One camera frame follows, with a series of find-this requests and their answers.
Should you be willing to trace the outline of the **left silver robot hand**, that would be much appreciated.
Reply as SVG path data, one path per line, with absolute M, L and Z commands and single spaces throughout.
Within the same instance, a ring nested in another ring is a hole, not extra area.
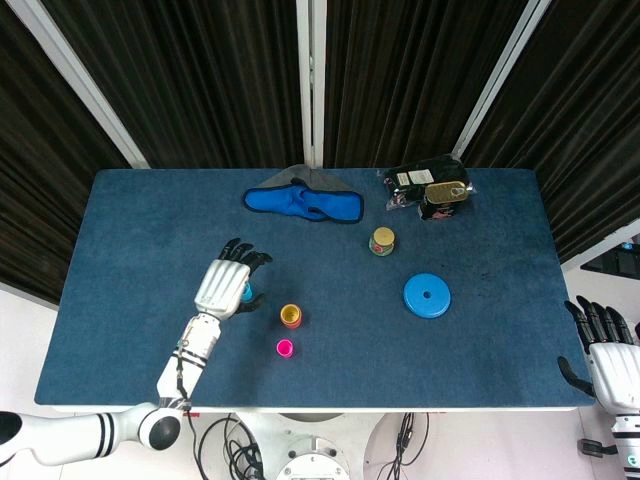
M 194 299 L 197 311 L 222 322 L 236 314 L 257 310 L 265 302 L 264 293 L 249 302 L 242 302 L 242 296 L 250 276 L 272 261 L 269 254 L 255 251 L 252 244 L 242 243 L 240 238 L 229 240 L 209 265 L 197 290 Z

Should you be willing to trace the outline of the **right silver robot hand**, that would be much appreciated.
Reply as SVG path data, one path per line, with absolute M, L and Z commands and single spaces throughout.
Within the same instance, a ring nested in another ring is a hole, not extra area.
M 583 296 L 564 302 L 581 341 L 588 380 L 579 378 L 569 361 L 557 364 L 564 380 L 574 389 L 596 399 L 612 415 L 639 413 L 639 346 L 624 317 L 611 306 Z

